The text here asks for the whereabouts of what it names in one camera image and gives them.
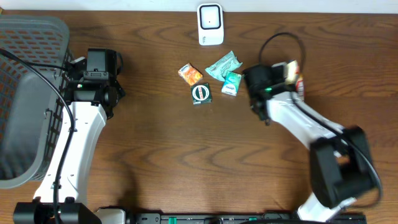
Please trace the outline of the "teal Kleenex tissue pack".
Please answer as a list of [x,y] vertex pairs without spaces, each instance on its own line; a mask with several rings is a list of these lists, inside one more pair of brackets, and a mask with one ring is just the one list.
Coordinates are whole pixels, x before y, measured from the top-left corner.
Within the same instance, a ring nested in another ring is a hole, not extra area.
[[239,91],[242,75],[234,72],[227,72],[221,92],[227,95],[236,96]]

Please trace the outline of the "yellow white snack bag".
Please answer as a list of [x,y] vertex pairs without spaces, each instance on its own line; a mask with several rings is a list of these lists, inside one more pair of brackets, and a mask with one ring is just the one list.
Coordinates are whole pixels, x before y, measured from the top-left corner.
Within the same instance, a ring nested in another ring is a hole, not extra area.
[[304,101],[305,98],[305,87],[303,82],[303,76],[300,71],[299,64],[296,60],[290,60],[284,67],[284,78],[287,85],[293,85],[295,91],[298,93],[298,97]]

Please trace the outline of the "light green wrapper pack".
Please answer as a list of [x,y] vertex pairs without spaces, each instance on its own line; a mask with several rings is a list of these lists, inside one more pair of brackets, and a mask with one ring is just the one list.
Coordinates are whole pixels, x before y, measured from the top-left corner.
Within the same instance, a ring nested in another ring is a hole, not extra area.
[[213,65],[205,68],[205,71],[213,78],[224,82],[227,72],[233,72],[238,69],[243,63],[239,62],[237,56],[230,51]]

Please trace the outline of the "green round-logo box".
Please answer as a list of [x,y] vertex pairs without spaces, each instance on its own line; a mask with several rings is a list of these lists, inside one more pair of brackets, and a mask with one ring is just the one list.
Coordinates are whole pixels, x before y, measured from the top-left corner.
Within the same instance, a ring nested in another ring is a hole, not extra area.
[[194,105],[212,102],[211,90],[208,83],[194,85],[190,91]]

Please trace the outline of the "orange tissue pack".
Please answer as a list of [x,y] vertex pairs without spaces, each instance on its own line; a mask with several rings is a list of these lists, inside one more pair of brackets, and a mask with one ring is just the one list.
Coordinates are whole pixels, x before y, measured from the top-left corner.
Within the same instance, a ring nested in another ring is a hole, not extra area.
[[184,65],[179,71],[178,74],[190,85],[193,86],[197,84],[202,78],[203,75],[194,68],[190,63]]

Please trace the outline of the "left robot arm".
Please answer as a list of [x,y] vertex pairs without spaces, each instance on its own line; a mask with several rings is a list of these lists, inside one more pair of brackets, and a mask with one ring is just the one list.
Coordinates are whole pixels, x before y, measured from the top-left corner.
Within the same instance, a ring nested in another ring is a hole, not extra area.
[[120,53],[91,49],[68,67],[62,128],[46,176],[31,202],[17,203],[14,223],[130,223],[120,207],[87,206],[87,183],[98,138],[125,96],[117,81]]

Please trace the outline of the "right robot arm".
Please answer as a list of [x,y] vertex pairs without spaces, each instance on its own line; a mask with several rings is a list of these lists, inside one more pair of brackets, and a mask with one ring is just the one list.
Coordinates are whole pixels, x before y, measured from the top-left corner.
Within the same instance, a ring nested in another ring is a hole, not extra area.
[[298,219],[328,222],[363,194],[382,191],[366,134],[326,119],[304,102],[297,62],[258,64],[245,69],[243,78],[259,119],[279,123],[309,150],[312,193],[297,209]]

